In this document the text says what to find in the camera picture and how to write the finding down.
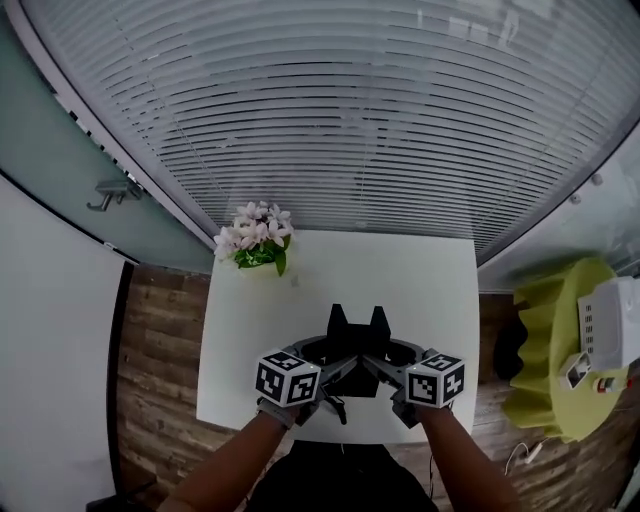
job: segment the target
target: door handle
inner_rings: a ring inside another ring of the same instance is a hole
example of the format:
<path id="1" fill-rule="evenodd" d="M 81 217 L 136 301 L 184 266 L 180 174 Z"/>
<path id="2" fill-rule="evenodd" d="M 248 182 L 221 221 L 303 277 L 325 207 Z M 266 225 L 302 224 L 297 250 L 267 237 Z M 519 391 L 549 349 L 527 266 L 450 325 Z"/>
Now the door handle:
<path id="1" fill-rule="evenodd" d="M 117 204 L 122 204 L 125 198 L 138 201 L 142 197 L 142 190 L 129 180 L 101 181 L 95 190 L 102 194 L 102 203 L 87 203 L 87 208 L 92 212 L 106 212 L 114 197 Z"/>

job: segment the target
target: white box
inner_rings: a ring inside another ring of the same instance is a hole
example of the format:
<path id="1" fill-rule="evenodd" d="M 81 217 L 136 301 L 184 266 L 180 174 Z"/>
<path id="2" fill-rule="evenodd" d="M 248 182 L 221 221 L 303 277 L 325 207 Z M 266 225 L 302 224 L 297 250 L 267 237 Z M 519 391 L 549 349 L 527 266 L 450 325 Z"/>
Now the white box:
<path id="1" fill-rule="evenodd" d="M 280 407 L 311 402 L 316 397 L 321 368 L 275 349 L 258 360 L 256 391 Z"/>
<path id="2" fill-rule="evenodd" d="M 464 361 L 436 354 L 405 370 L 406 401 L 441 408 L 464 390 Z"/>
<path id="3" fill-rule="evenodd" d="M 640 357 L 640 283 L 610 279 L 578 299 L 580 346 L 594 370 L 623 368 Z"/>

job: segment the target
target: cable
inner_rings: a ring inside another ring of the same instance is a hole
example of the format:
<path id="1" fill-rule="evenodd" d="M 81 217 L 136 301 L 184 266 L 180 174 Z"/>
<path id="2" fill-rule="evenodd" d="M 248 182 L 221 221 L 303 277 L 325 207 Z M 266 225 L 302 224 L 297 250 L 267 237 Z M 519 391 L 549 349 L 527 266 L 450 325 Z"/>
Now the cable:
<path id="1" fill-rule="evenodd" d="M 518 451 L 518 448 L 520 448 L 521 446 L 524 446 L 524 449 L 527 451 L 527 457 L 529 456 L 529 447 L 524 443 L 518 443 L 516 447 L 513 450 L 511 450 L 511 455 L 509 455 L 509 458 L 507 459 L 507 463 L 504 466 L 505 476 L 507 476 L 507 473 L 509 472 L 509 463 L 511 462 L 511 459 L 516 454 L 516 451 Z"/>
<path id="2" fill-rule="evenodd" d="M 433 500 L 433 453 L 429 457 L 429 499 Z"/>
<path id="3" fill-rule="evenodd" d="M 507 460 L 507 463 L 504 466 L 504 474 L 505 474 L 505 476 L 509 472 L 509 463 L 511 462 L 511 459 L 516 454 L 516 452 L 518 451 L 518 448 L 520 448 L 520 446 L 524 446 L 524 449 L 525 449 L 525 451 L 527 453 L 527 455 L 524 458 L 524 463 L 525 464 L 531 464 L 533 462 L 533 459 L 535 459 L 538 456 L 538 454 L 540 453 L 540 450 L 542 450 L 542 445 L 544 443 L 546 443 L 549 439 L 551 439 L 551 438 L 550 437 L 545 437 L 542 441 L 536 442 L 531 448 L 529 448 L 525 443 L 518 443 L 516 445 L 516 447 L 511 451 L 511 455 L 509 455 L 509 459 Z"/>

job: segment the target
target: white cable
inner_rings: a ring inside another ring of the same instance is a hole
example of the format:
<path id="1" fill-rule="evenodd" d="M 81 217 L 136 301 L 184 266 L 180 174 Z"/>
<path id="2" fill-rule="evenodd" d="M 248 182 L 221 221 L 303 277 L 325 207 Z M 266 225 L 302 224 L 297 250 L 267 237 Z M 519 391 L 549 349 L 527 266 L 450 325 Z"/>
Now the white cable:
<path id="1" fill-rule="evenodd" d="M 511 450 L 511 455 L 509 455 L 509 459 L 507 459 L 507 463 L 504 466 L 504 474 L 505 474 L 505 476 L 509 472 L 509 463 L 511 462 L 511 459 L 513 458 L 513 456 L 518 451 L 518 448 L 520 448 L 521 446 L 524 446 L 524 449 L 527 451 L 527 457 L 529 456 L 529 447 L 524 443 L 518 443 L 516 445 L 516 447 L 513 450 Z"/>
<path id="2" fill-rule="evenodd" d="M 507 463 L 504 466 L 504 474 L 506 475 L 509 472 L 509 464 L 511 462 L 511 459 L 516 454 L 516 452 L 518 451 L 518 448 L 520 448 L 520 446 L 524 446 L 524 449 L 525 449 L 525 451 L 527 453 L 527 455 L 523 459 L 524 463 L 525 464 L 531 464 L 533 462 L 533 459 L 535 459 L 538 456 L 538 454 L 540 453 L 540 450 L 542 450 L 542 445 L 544 443 L 546 443 L 549 439 L 551 439 L 551 438 L 550 437 L 546 437 L 542 441 L 538 441 L 537 443 L 535 443 L 531 448 L 529 448 L 524 443 L 518 443 L 516 445 L 516 447 L 511 451 L 511 455 L 509 455 L 509 459 L 507 460 Z"/>

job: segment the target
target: person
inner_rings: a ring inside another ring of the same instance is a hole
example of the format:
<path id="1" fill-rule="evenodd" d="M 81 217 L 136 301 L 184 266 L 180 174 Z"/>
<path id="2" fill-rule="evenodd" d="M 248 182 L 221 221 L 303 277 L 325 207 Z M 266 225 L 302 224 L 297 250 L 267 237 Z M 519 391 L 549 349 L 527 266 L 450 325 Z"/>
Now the person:
<path id="1" fill-rule="evenodd" d="M 290 415 L 283 420 L 282 411 Z M 275 453 L 299 408 L 258 414 L 185 478 L 160 512 L 232 512 Z M 415 407 L 454 510 L 520 510 L 518 496 L 448 408 Z M 258 483 L 245 510 L 436 511 L 418 480 L 382 445 L 296 441 Z"/>

